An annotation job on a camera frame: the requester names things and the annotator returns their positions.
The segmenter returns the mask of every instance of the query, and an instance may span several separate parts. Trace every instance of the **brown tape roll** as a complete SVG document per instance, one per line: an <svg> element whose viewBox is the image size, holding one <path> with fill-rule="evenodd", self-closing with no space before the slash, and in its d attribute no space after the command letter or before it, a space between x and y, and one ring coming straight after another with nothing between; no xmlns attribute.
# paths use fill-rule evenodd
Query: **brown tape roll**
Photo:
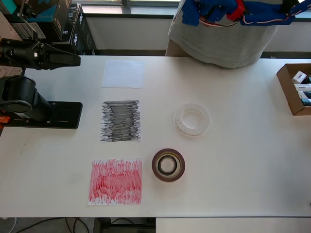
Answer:
<svg viewBox="0 0 311 233"><path fill-rule="evenodd" d="M185 168L183 156L173 149L160 150L152 160L152 171L164 182L177 181L184 174Z"/></svg>

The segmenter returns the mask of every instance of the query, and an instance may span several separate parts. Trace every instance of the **white wall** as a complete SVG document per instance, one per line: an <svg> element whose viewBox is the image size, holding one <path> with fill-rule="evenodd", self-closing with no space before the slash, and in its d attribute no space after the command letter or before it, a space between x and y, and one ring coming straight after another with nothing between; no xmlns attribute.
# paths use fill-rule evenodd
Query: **white wall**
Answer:
<svg viewBox="0 0 311 233"><path fill-rule="evenodd" d="M99 50L165 50L171 19L88 18ZM311 51L311 22L280 26L265 51Z"/></svg>

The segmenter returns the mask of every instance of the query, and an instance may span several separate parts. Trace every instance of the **robotic hand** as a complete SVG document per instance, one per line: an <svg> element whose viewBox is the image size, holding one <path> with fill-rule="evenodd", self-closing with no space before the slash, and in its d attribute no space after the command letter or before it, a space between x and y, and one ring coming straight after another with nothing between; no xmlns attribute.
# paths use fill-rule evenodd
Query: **robotic hand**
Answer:
<svg viewBox="0 0 311 233"><path fill-rule="evenodd" d="M183 7L184 24L230 27L240 22L245 26L289 25L295 15L311 7L311 0L284 0L283 4L267 4L243 0L186 0ZM224 16L232 24L220 25Z"/></svg>

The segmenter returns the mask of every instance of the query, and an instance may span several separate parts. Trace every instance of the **black box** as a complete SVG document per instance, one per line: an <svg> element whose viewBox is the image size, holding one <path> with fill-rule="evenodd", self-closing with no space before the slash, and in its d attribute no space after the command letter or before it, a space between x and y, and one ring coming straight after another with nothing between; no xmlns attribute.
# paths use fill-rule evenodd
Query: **black box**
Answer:
<svg viewBox="0 0 311 233"><path fill-rule="evenodd" d="M67 21L76 23L82 36L83 42L86 46L86 54L95 55L96 45L93 40L92 33L88 27L86 17L84 17L82 6L80 4L71 4Z"/></svg>
<svg viewBox="0 0 311 233"><path fill-rule="evenodd" d="M86 47L74 22L67 22L61 42L54 42L51 45L62 51L86 55Z"/></svg>
<svg viewBox="0 0 311 233"><path fill-rule="evenodd" d="M38 12L37 18L27 21L36 29L42 42L60 41L69 12L71 0L29 0L31 7ZM22 39L29 39L30 29L17 16L19 7L6 18Z"/></svg>

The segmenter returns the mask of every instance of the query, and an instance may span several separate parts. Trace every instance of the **open cardboard box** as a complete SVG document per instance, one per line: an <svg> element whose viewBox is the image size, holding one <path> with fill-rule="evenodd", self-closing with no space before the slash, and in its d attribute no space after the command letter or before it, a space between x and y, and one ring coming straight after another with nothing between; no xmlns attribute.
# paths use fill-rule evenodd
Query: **open cardboard box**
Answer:
<svg viewBox="0 0 311 233"><path fill-rule="evenodd" d="M285 64L277 73L288 105L294 116L311 115L311 106L304 106L299 98L298 92L292 78L298 72L311 75L311 64Z"/></svg>

